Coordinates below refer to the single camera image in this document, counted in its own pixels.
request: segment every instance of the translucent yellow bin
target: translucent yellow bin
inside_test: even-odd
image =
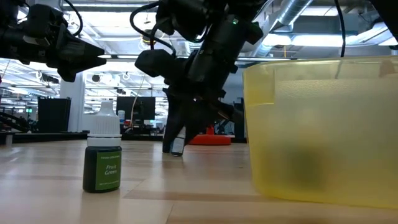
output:
[[[255,65],[244,98],[260,193],[398,208],[398,57]]]

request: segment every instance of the light wood surface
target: light wood surface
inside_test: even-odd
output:
[[[85,141],[0,147],[0,223],[396,224],[398,211],[266,199],[251,185],[249,149],[123,142],[118,191],[84,193]]]

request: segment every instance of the small bottle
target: small bottle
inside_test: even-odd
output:
[[[85,154],[83,190],[104,193],[117,190],[121,180],[121,135],[113,102],[101,103],[94,115]]]
[[[171,155],[182,156],[185,147],[185,127],[183,127],[171,145]]]

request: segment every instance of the white pillar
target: white pillar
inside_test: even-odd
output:
[[[61,81],[60,98],[70,98],[69,132],[82,132],[83,114],[85,112],[86,75],[76,74],[73,83]]]

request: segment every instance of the computer monitor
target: computer monitor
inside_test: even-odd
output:
[[[125,118],[131,119],[131,108],[134,96],[120,96],[116,104],[116,112],[120,110],[126,112]],[[154,120],[155,119],[155,97],[138,97],[134,105],[133,120]]]

